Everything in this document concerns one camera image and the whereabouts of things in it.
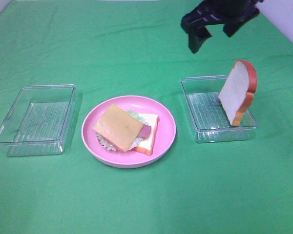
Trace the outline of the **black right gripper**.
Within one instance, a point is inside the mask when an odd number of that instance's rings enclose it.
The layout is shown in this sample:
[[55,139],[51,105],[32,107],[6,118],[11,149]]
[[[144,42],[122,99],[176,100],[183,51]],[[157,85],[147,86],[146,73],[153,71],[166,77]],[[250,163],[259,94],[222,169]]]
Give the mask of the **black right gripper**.
[[188,34],[188,47],[196,54],[203,43],[212,37],[207,25],[223,24],[223,32],[230,38],[244,24],[260,13],[257,0],[204,0],[181,19],[181,27]]

